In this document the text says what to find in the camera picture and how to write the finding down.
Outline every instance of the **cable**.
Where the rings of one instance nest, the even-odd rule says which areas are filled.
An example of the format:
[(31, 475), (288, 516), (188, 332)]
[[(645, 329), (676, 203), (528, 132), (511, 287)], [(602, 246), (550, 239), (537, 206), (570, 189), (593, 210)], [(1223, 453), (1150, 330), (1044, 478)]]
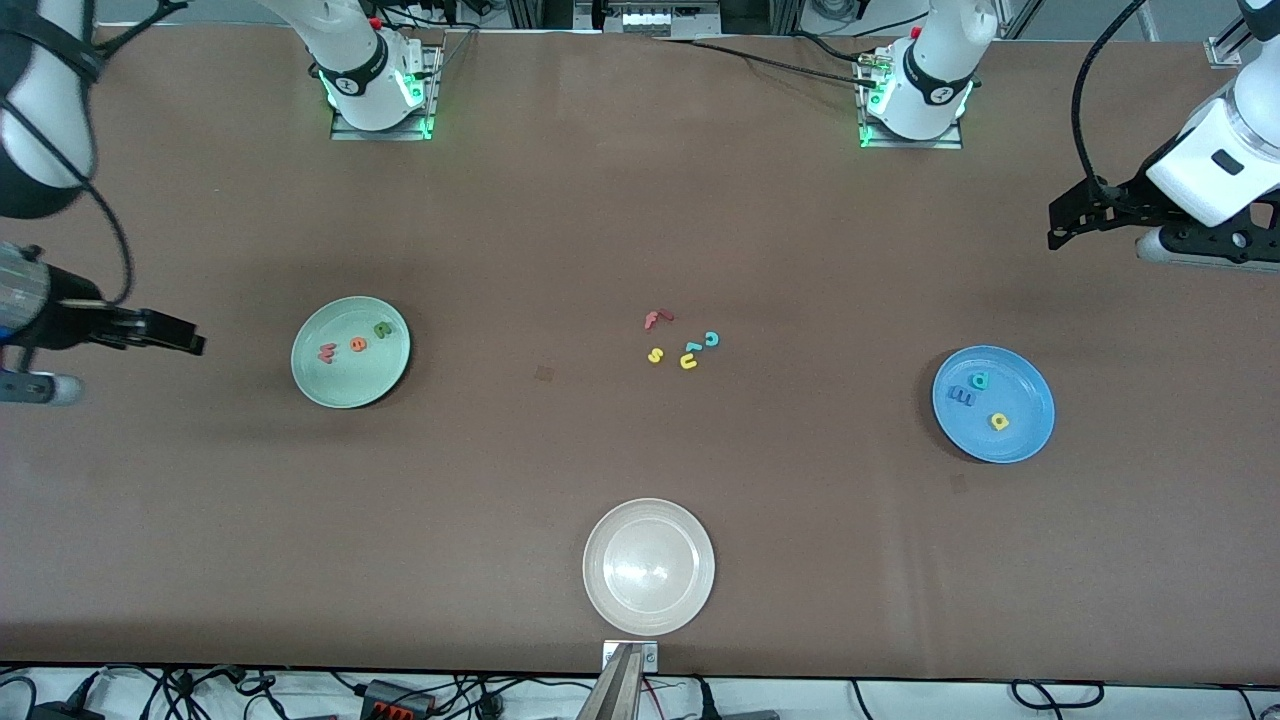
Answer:
[(1098, 58), (1098, 53), (1102, 51), (1102, 46), (1111, 40), (1120, 27), (1138, 12), (1147, 0), (1133, 0), (1120, 10), (1116, 19), (1111, 20), (1107, 29), (1102, 31), (1102, 35), (1093, 41), (1093, 46), (1084, 55), (1084, 61), (1080, 63), (1080, 72), (1075, 76), (1075, 87), (1071, 88), (1071, 140), (1075, 142), (1075, 152), (1080, 156), (1080, 167), (1084, 169), (1084, 179), (1089, 183), (1089, 188), (1094, 192), (1102, 191), (1102, 183), (1098, 181), (1097, 173), (1093, 172), (1093, 163), (1089, 160), (1089, 151), (1084, 147), (1084, 131), (1080, 129), (1080, 99), (1084, 95), (1084, 81), (1089, 77), (1089, 68), (1093, 67), (1093, 60)]
[(836, 50), (831, 45), (827, 45), (826, 40), (818, 37), (817, 35), (814, 35), (812, 32), (797, 29), (797, 31), (795, 31), (791, 35), (795, 36), (795, 37), (804, 37), (805, 40), (812, 40), (813, 44), (817, 45), (819, 50), (822, 50), (823, 53), (831, 55), (832, 58), (836, 58), (837, 60), (845, 60), (847, 63), (856, 63), (858, 61), (858, 55), (850, 55), (847, 53), (841, 53), (840, 50)]
[(861, 32), (855, 32), (854, 35), (850, 35), (847, 37), (867, 37), (868, 35), (876, 35), (877, 32), (879, 32), (882, 29), (888, 29), (891, 27), (897, 27), (897, 26), (905, 26), (906, 23), (914, 23), (915, 20), (920, 20), (920, 19), (924, 19), (927, 17), (929, 17), (929, 13), (924, 12), (924, 13), (920, 13), (919, 15), (915, 15), (915, 17), (911, 17), (911, 18), (906, 18), (905, 20), (899, 20), (896, 23), (888, 23), (887, 26), (879, 26), (879, 27), (873, 27), (872, 29), (864, 29)]
[(716, 710), (716, 696), (712, 694), (712, 687), (701, 675), (694, 675), (694, 679), (698, 680), (698, 685), (703, 691), (701, 720), (721, 720), (719, 710)]
[(1249, 696), (1244, 694), (1244, 688), (1235, 688), (1235, 692), (1240, 693), (1240, 700), (1244, 701), (1244, 707), (1249, 708), (1249, 720), (1258, 720), (1257, 714), (1253, 712), (1253, 703), (1249, 702)]
[(347, 688), (351, 692), (356, 692), (356, 689), (358, 688), (358, 685), (356, 685), (355, 683), (348, 683), (347, 680), (343, 680), (342, 675), (339, 675), (339, 674), (337, 674), (337, 673), (334, 673), (332, 670), (329, 671), (329, 674), (333, 675), (333, 679), (338, 680), (338, 683), (342, 684), (342, 687)]
[(465, 27), (465, 28), (467, 28), (466, 35), (463, 35), (462, 40), (458, 41), (457, 47), (454, 47), (453, 50), (451, 50), (449, 54), (444, 56), (444, 61), (440, 63), (440, 72), (442, 73), (444, 72), (444, 68), (449, 67), (449, 61), (453, 60), (453, 56), (457, 55), (463, 47), (466, 47), (467, 41), (471, 40), (471, 36), (475, 35), (475, 33), (477, 33), (477, 32), (480, 32), (480, 26), (477, 26), (476, 23), (458, 23), (458, 22), (449, 23), (449, 22), (440, 22), (440, 20), (428, 20), (428, 19), (424, 19), (424, 18), (419, 18), (417, 15), (413, 15), (411, 13), (406, 13), (403, 10), (398, 10), (396, 8), (388, 8), (387, 5), (381, 5), (379, 3), (374, 3), (372, 5), (374, 5), (374, 8), (376, 8), (376, 9), (379, 9), (379, 10), (383, 12), (383, 17), (384, 18), (387, 17), (387, 13), (396, 13), (397, 15), (401, 15), (401, 17), (404, 17), (404, 18), (408, 18), (408, 19), (413, 20), (412, 26), (407, 26), (404, 23), (392, 23), (388, 19), (388, 24), (392, 28), (394, 28), (394, 29), (406, 28), (406, 27), (421, 28), (422, 26), (420, 26), (419, 23), (428, 24), (428, 26), (436, 26), (436, 27)]
[[(864, 29), (861, 32), (855, 32), (852, 35), (845, 35), (845, 36), (841, 36), (841, 37), (867, 37), (868, 35), (876, 35), (877, 32), (881, 32), (883, 29), (890, 29), (890, 28), (893, 28), (893, 27), (897, 27), (897, 26), (905, 26), (906, 23), (914, 23), (915, 20), (924, 19), (928, 15), (929, 15), (929, 13), (924, 12), (924, 13), (920, 13), (919, 15), (914, 15), (914, 17), (906, 18), (905, 20), (899, 20), (896, 23), (888, 23), (887, 26), (873, 27), (872, 29)], [(835, 29), (828, 29), (827, 32), (823, 32), (820, 35), (824, 35), (827, 37), (831, 37), (831, 36), (835, 36), (835, 35), (840, 35), (841, 31), (844, 31), (849, 26), (854, 24), (855, 22), (858, 22), (858, 18), (854, 18), (854, 19), (846, 22), (845, 24), (842, 24), (842, 26), (840, 26), (840, 27), (837, 27)]]
[(23, 716), (29, 720), (31, 715), (36, 711), (36, 683), (33, 683), (31, 678), (27, 678), (24, 675), (18, 675), (17, 678), (8, 678), (0, 680), (0, 688), (5, 685), (12, 685), (14, 683), (22, 683), (23, 685), (27, 685), (28, 691), (31, 691), (31, 701), (27, 702), (27, 715)]
[[(1024, 698), (1023, 694), (1018, 691), (1019, 685), (1023, 684), (1036, 688), (1042, 696), (1044, 696), (1044, 700), (1047, 700), (1048, 702), (1032, 702)], [(1018, 705), (1021, 705), (1023, 707), (1036, 711), (1052, 710), (1053, 717), (1056, 720), (1062, 720), (1064, 710), (1085, 710), (1102, 702), (1102, 698), (1106, 697), (1107, 693), (1106, 685), (1103, 685), (1102, 683), (1079, 683), (1079, 684), (1097, 689), (1098, 694), (1084, 702), (1059, 702), (1057, 698), (1055, 698), (1053, 694), (1050, 693), (1048, 689), (1039, 680), (1014, 680), (1012, 683), (1009, 683), (1009, 687), (1010, 689), (1012, 689), (1014, 700), (1018, 701)]]
[(649, 692), (649, 697), (653, 698), (653, 706), (658, 710), (658, 720), (667, 720), (667, 714), (662, 711), (662, 703), (658, 702), (658, 693), (654, 692), (653, 684), (649, 683), (649, 678), (641, 678), (644, 682), (644, 689)]
[[(489, 679), (497, 683), (497, 682), (500, 682), (500, 680), (515, 680), (517, 678), (489, 678)], [(586, 683), (579, 683), (576, 680), (539, 680), (538, 678), (524, 678), (524, 680), (526, 683), (534, 683), (536, 685), (547, 685), (547, 687), (573, 685), (576, 688), (582, 688), (585, 691), (593, 691), (593, 689), (595, 689), (594, 685), (589, 685)], [(662, 687), (671, 688), (671, 687), (675, 687), (675, 685), (662, 685)]]
[(855, 78), (849, 76), (837, 76), (835, 73), (824, 73), (822, 70), (815, 70), (813, 68), (803, 68), (800, 65), (792, 65), (790, 63), (783, 63), (781, 60), (774, 60), (772, 58), (762, 58), (760, 55), (753, 55), (750, 53), (742, 53), (741, 50), (733, 50), (731, 47), (724, 47), (722, 45), (707, 45), (696, 40), (671, 40), (668, 42), (678, 42), (681, 45), (691, 45), (694, 47), (705, 47), (707, 50), (714, 50), (717, 53), (724, 53), (727, 55), (733, 55), (735, 58), (742, 58), (745, 60), (753, 60), (756, 63), (764, 63), (765, 65), (773, 65), (774, 68), (782, 68), (783, 70), (791, 70), (794, 73), (800, 73), (804, 76), (820, 77), (826, 79), (833, 79), (836, 82), (845, 82), (849, 85), (858, 85), (861, 87), (876, 87), (876, 83), (865, 78)]
[(178, 10), (186, 10), (189, 3), (170, 3), (169, 0), (156, 0), (156, 9), (151, 15), (142, 22), (134, 24), (129, 29), (122, 32), (120, 35), (108, 40), (106, 42), (100, 42), (93, 47), (102, 55), (104, 60), (110, 60), (122, 47), (129, 44), (131, 40), (142, 35), (151, 26), (168, 18), (169, 15), (177, 13)]
[(81, 684), (67, 698), (67, 705), (74, 707), (77, 712), (84, 710), (84, 705), (88, 702), (88, 693), (93, 689), (93, 680), (101, 674), (101, 670), (95, 670), (92, 675), (81, 680)]
[(120, 250), (120, 264), (124, 268), (124, 283), (120, 287), (120, 292), (114, 300), (109, 300), (108, 304), (122, 305), (133, 292), (133, 252), (129, 250), (129, 238), (124, 234), (124, 227), (120, 225), (120, 219), (115, 217), (115, 210), (111, 210), (111, 206), (106, 202), (106, 199), (102, 197), (102, 193), (93, 187), (93, 183), (90, 182), (90, 179), (84, 177), (84, 174), (81, 173), (70, 160), (67, 159), (67, 155), (63, 155), (63, 151), (59, 150), (52, 141), (50, 141), (45, 133), (42, 133), (40, 128), (37, 128), (36, 124), (32, 123), (26, 114), (23, 114), (22, 110), (15, 108), (8, 97), (0, 96), (0, 109), (4, 109), (5, 113), (13, 115), (22, 127), (27, 128), (27, 132), (29, 132), (36, 141), (38, 141), (45, 150), (49, 151), (50, 155), (61, 163), (63, 169), (70, 173), (72, 177), (81, 183), (81, 187), (93, 197), (93, 202), (97, 202), (99, 209), (102, 210), (104, 215), (106, 215), (106, 222), (111, 225), (111, 232), (115, 234), (115, 245)]
[(863, 717), (872, 720), (872, 711), (867, 710), (867, 701), (863, 700), (863, 688), (858, 687), (858, 680), (849, 680), (854, 684), (854, 697), (858, 698), (858, 708), (863, 711)]

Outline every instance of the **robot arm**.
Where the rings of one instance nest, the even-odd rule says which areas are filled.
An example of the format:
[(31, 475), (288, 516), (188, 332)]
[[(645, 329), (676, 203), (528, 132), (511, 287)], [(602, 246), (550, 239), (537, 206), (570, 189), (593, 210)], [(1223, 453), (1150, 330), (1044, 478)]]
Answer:
[[(375, 31), (358, 0), (260, 1), (302, 36), (330, 102), (353, 127), (385, 129), (424, 104), (416, 74), (421, 44), (389, 28)], [(93, 10), (93, 0), (0, 0), (0, 217), (52, 215), (86, 190), (106, 210), (90, 186), (95, 146), (87, 95), (104, 67), (90, 45)], [(67, 387), (78, 387), (32, 373), (36, 348), (93, 342), (204, 352), (205, 338), (193, 324), (120, 307), (124, 293), (106, 301), (92, 282), (40, 255), (38, 247), (0, 242), (0, 350), (20, 351), (15, 372), (0, 365), (0, 401), (58, 404), (68, 398)]]
[(1280, 272), (1280, 0), (1238, 3), (1261, 55), (1133, 179), (1111, 187), (1087, 177), (1055, 200), (1051, 250), (1080, 233), (1146, 225), (1146, 260)]
[(993, 0), (932, 0), (919, 35), (884, 51), (892, 76), (867, 111), (910, 140), (941, 136), (963, 111), (997, 28)]

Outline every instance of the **black cable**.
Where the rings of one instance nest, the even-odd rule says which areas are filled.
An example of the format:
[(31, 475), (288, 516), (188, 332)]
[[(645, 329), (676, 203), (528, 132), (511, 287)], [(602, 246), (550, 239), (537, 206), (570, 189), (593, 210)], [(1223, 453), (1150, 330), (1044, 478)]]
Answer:
[(698, 687), (703, 691), (703, 715), (701, 720), (721, 720), (719, 710), (716, 708), (716, 696), (712, 694), (712, 687), (707, 684), (707, 680), (701, 675), (694, 675), (698, 680)]
[[(1024, 684), (1036, 688), (1042, 696), (1044, 696), (1044, 700), (1047, 700), (1048, 702), (1032, 702), (1024, 698), (1023, 694), (1018, 691), (1019, 685)], [(1048, 692), (1048, 688), (1046, 688), (1043, 683), (1041, 683), (1039, 680), (1014, 680), (1012, 683), (1009, 683), (1009, 687), (1010, 689), (1012, 689), (1014, 700), (1018, 701), (1018, 705), (1021, 705), (1023, 707), (1036, 711), (1052, 710), (1053, 717), (1056, 717), (1056, 720), (1062, 720), (1064, 710), (1087, 710), (1102, 702), (1102, 698), (1106, 697), (1107, 693), (1106, 685), (1103, 685), (1102, 683), (1073, 683), (1073, 685), (1074, 684), (1094, 688), (1098, 691), (1098, 694), (1084, 702), (1059, 702), (1057, 698), (1055, 698), (1053, 694)]]
[(422, 24), (426, 24), (426, 26), (436, 26), (436, 27), (466, 27), (466, 28), (471, 28), (471, 29), (480, 29), (480, 26), (477, 26), (476, 23), (460, 23), (460, 22), (452, 22), (451, 23), (451, 22), (444, 22), (444, 20), (429, 20), (426, 18), (420, 18), (420, 17), (412, 14), (412, 13), (406, 13), (404, 10), (401, 10), (401, 9), (397, 9), (397, 8), (390, 8), (388, 5), (383, 5), (381, 3), (370, 3), (370, 4), (374, 8), (381, 10), (383, 13), (396, 13), (397, 15), (399, 15), (402, 18), (408, 18), (408, 19), (413, 20), (413, 26), (407, 26), (407, 24), (403, 24), (403, 23), (392, 23), (393, 26), (397, 26), (397, 27), (416, 27), (417, 23), (422, 23)]
[(882, 29), (888, 29), (891, 27), (897, 27), (897, 26), (905, 26), (906, 23), (914, 23), (915, 20), (924, 19), (928, 15), (929, 15), (929, 13), (924, 12), (924, 13), (920, 13), (919, 15), (915, 15), (915, 17), (911, 17), (911, 18), (906, 18), (905, 20), (899, 20), (896, 23), (888, 23), (887, 26), (873, 27), (872, 29), (864, 29), (863, 32), (855, 32), (854, 35), (849, 35), (846, 37), (867, 37), (868, 35), (876, 35), (877, 32), (879, 32)]
[(131, 40), (142, 35), (151, 26), (168, 18), (169, 15), (177, 13), (178, 10), (186, 10), (189, 3), (170, 3), (169, 0), (156, 0), (156, 9), (150, 17), (131, 27), (129, 29), (122, 32), (120, 35), (101, 42), (95, 46), (104, 60), (110, 60), (122, 47), (129, 44)]
[(858, 55), (856, 54), (850, 55), (847, 53), (841, 53), (840, 50), (836, 50), (831, 45), (827, 45), (826, 40), (818, 37), (817, 35), (814, 35), (812, 32), (797, 29), (797, 31), (795, 31), (791, 35), (794, 35), (795, 37), (804, 37), (805, 40), (812, 40), (813, 44), (817, 45), (819, 50), (822, 50), (823, 53), (831, 55), (832, 58), (836, 58), (837, 60), (845, 60), (846, 63), (856, 63), (858, 61)]
[(248, 697), (248, 702), (244, 703), (246, 720), (248, 719), (250, 707), (257, 698), (265, 700), (280, 720), (291, 720), (289, 714), (284, 710), (284, 705), (280, 703), (274, 694), (271, 694), (271, 687), (275, 685), (275, 675), (268, 675), (262, 670), (259, 670), (256, 678), (244, 678), (236, 683), (236, 692)]
[(88, 693), (93, 689), (93, 680), (101, 675), (101, 670), (95, 670), (92, 675), (81, 680), (81, 684), (72, 692), (67, 698), (67, 705), (76, 708), (77, 712), (84, 710), (84, 705), (88, 702)]
[(849, 83), (849, 85), (858, 85), (858, 86), (861, 86), (861, 87), (876, 87), (876, 83), (872, 82), (872, 81), (869, 81), (869, 79), (855, 78), (855, 77), (849, 77), (849, 76), (837, 76), (835, 73), (824, 73), (822, 70), (815, 70), (813, 68), (803, 68), (800, 65), (792, 65), (790, 63), (783, 63), (781, 60), (774, 60), (772, 58), (762, 58), (760, 55), (753, 55), (750, 53), (742, 53), (741, 50), (733, 50), (731, 47), (724, 47), (722, 45), (705, 45), (705, 44), (699, 42), (696, 40), (672, 40), (669, 42), (678, 42), (681, 45), (691, 45), (694, 47), (705, 47), (707, 50), (714, 50), (717, 53), (724, 53), (724, 54), (728, 54), (728, 55), (733, 55), (735, 58), (742, 58), (745, 60), (751, 60), (751, 61), (755, 61), (755, 63), (764, 63), (765, 65), (772, 65), (774, 68), (782, 68), (783, 70), (791, 70), (792, 73), (800, 73), (800, 74), (804, 74), (804, 76), (820, 77), (820, 78), (826, 78), (826, 79), (833, 79), (836, 82), (845, 82), (845, 83)]
[(858, 708), (863, 711), (863, 717), (872, 720), (872, 711), (867, 710), (867, 701), (863, 700), (863, 689), (858, 687), (858, 680), (849, 680), (854, 684), (854, 697), (858, 698)]
[(347, 688), (348, 691), (356, 692), (358, 689), (358, 685), (356, 685), (355, 683), (348, 683), (347, 680), (343, 680), (342, 675), (339, 675), (339, 674), (337, 674), (337, 673), (334, 673), (332, 670), (329, 671), (329, 674), (333, 675), (333, 679), (338, 680), (338, 683), (342, 684), (342, 687)]
[[(517, 678), (489, 678), (489, 679), (497, 683), (499, 680), (515, 680)], [(594, 685), (589, 685), (586, 683), (579, 683), (576, 680), (540, 680), (538, 678), (524, 678), (524, 680), (526, 683), (534, 683), (535, 685), (547, 685), (549, 688), (554, 688), (554, 687), (559, 687), (559, 685), (573, 685), (575, 688), (582, 688), (582, 689), (589, 691), (589, 692), (593, 691), (593, 689), (595, 689)], [(662, 685), (662, 687), (659, 687), (658, 683), (654, 683), (653, 687), (654, 687), (654, 689), (659, 689), (660, 691), (662, 688), (671, 688), (671, 687), (675, 687), (675, 685)]]
[(106, 222), (111, 225), (111, 232), (115, 234), (115, 243), (120, 250), (120, 263), (124, 268), (124, 283), (120, 287), (120, 292), (119, 295), (115, 296), (114, 300), (110, 300), (108, 302), (110, 305), (122, 305), (125, 300), (129, 299), (129, 295), (133, 292), (133, 251), (129, 250), (129, 238), (128, 236), (124, 234), (124, 227), (120, 225), (120, 219), (115, 217), (115, 210), (113, 210), (111, 206), (106, 202), (106, 199), (102, 197), (102, 193), (99, 192), (96, 187), (93, 187), (93, 183), (90, 182), (90, 179), (84, 177), (84, 174), (81, 173), (79, 169), (76, 165), (73, 165), (70, 160), (67, 159), (67, 155), (63, 155), (63, 151), (59, 150), (45, 136), (45, 133), (41, 132), (40, 128), (37, 128), (36, 124), (32, 123), (26, 114), (23, 114), (22, 110), (15, 108), (13, 102), (9, 101), (8, 97), (0, 96), (0, 109), (4, 109), (5, 113), (13, 115), (22, 127), (27, 128), (27, 132), (29, 132), (45, 147), (45, 150), (49, 151), (50, 155), (52, 155), (55, 159), (58, 159), (59, 163), (61, 163), (63, 169), (70, 173), (72, 177), (74, 177), (76, 181), (81, 183), (81, 187), (84, 190), (84, 192), (88, 192), (90, 196), (93, 197), (93, 202), (97, 202), (99, 209), (102, 210), (104, 215), (106, 215)]
[(1101, 192), (1102, 183), (1098, 181), (1097, 173), (1093, 172), (1093, 163), (1089, 160), (1089, 151), (1084, 147), (1084, 131), (1080, 129), (1080, 99), (1084, 95), (1084, 81), (1089, 77), (1089, 68), (1093, 67), (1093, 60), (1098, 58), (1098, 53), (1102, 51), (1102, 46), (1111, 40), (1120, 27), (1138, 12), (1147, 0), (1133, 0), (1120, 10), (1116, 19), (1111, 20), (1107, 29), (1102, 31), (1102, 35), (1093, 41), (1093, 46), (1084, 55), (1084, 61), (1080, 63), (1080, 72), (1075, 76), (1075, 87), (1071, 88), (1071, 140), (1075, 142), (1075, 152), (1080, 156), (1080, 167), (1084, 168), (1084, 179), (1089, 183), (1089, 187), (1094, 192)]
[(20, 683), (23, 685), (27, 685), (27, 689), (31, 691), (31, 701), (27, 702), (27, 715), (23, 716), (29, 720), (31, 715), (36, 711), (36, 683), (31, 682), (31, 678), (27, 678), (24, 675), (18, 675), (17, 678), (6, 678), (4, 680), (0, 680), (0, 688), (5, 685), (12, 685), (14, 683)]
[(1249, 720), (1258, 720), (1258, 716), (1253, 712), (1253, 703), (1249, 702), (1249, 696), (1244, 694), (1244, 688), (1235, 688), (1235, 692), (1240, 693), (1240, 700), (1244, 701), (1244, 707), (1249, 708)]

